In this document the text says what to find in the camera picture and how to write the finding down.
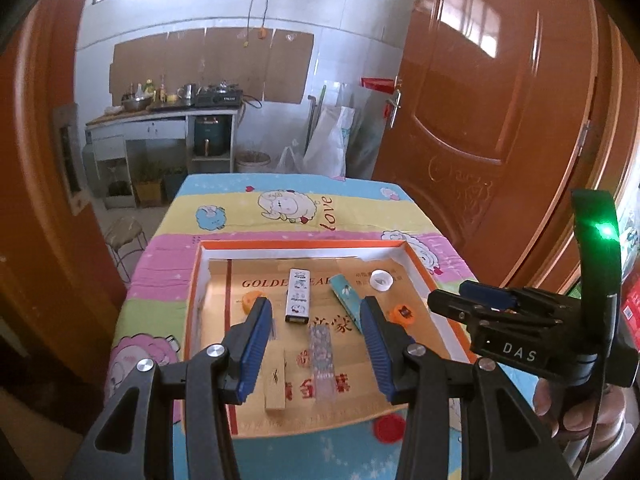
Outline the person's right hand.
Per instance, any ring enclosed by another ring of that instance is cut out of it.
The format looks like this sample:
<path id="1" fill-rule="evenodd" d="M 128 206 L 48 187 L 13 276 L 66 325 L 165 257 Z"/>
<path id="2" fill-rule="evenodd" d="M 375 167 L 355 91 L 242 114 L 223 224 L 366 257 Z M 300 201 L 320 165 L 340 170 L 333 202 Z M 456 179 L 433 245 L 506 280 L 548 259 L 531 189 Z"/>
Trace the person's right hand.
<path id="1" fill-rule="evenodd" d="M 533 396 L 534 411 L 551 430 L 552 436 L 555 436 L 559 432 L 560 426 L 563 426 L 568 432 L 570 440 L 581 439 L 582 434 L 591 429 L 596 402 L 596 399 L 591 399 L 573 406 L 564 414 L 563 421 L 558 422 L 549 414 L 552 408 L 550 382 L 540 378 Z M 624 389 L 611 386 L 601 400 L 596 431 L 593 436 L 594 446 L 607 446 L 615 440 L 624 426 L 625 412 Z"/>

